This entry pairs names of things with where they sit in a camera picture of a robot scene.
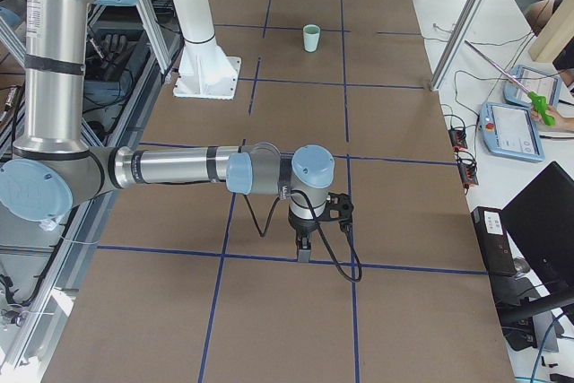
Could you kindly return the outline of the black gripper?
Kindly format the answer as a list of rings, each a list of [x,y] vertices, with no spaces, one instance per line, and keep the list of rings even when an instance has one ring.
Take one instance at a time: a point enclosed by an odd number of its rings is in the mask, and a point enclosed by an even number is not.
[[[296,232],[297,261],[309,262],[312,253],[310,237],[318,228],[317,222],[313,219],[302,219],[292,211],[288,213],[288,222]]]

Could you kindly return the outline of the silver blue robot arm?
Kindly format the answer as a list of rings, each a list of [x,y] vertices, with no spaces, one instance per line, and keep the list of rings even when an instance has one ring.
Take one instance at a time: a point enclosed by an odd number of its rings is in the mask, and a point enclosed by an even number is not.
[[[92,4],[135,6],[161,68],[170,65],[150,0],[27,0],[24,127],[1,168],[2,204],[24,220],[42,222],[134,185],[223,184],[243,196],[287,200],[297,258],[309,261],[311,234],[335,207],[335,161],[324,147],[308,144],[292,155],[269,143],[142,150],[140,131],[125,146],[82,140]]]

